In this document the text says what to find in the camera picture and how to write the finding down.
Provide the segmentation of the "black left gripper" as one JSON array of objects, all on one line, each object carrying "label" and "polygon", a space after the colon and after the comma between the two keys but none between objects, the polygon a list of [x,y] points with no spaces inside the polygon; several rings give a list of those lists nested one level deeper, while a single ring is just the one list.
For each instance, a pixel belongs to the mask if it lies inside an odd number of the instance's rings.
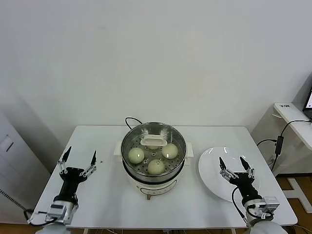
[{"label": "black left gripper", "polygon": [[60,169],[60,177],[63,180],[63,184],[59,194],[54,197],[54,201],[67,201],[71,203],[78,203],[76,195],[78,185],[87,180],[87,178],[96,171],[96,153],[94,151],[90,166],[85,170],[81,168],[66,167],[66,162],[69,157],[72,147],[70,146],[67,151],[63,154],[61,159],[58,161]]}]

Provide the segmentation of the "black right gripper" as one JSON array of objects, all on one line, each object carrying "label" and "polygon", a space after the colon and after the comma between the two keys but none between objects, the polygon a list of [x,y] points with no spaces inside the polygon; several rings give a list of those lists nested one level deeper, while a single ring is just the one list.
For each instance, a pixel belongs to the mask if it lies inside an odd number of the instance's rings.
[{"label": "black right gripper", "polygon": [[248,202],[254,199],[262,199],[262,196],[258,194],[258,191],[252,185],[255,178],[254,168],[252,168],[243,157],[240,157],[240,161],[243,168],[245,169],[245,172],[236,173],[235,176],[231,170],[227,169],[223,159],[219,157],[221,176],[225,178],[230,184],[238,187],[242,196],[242,202]]}]

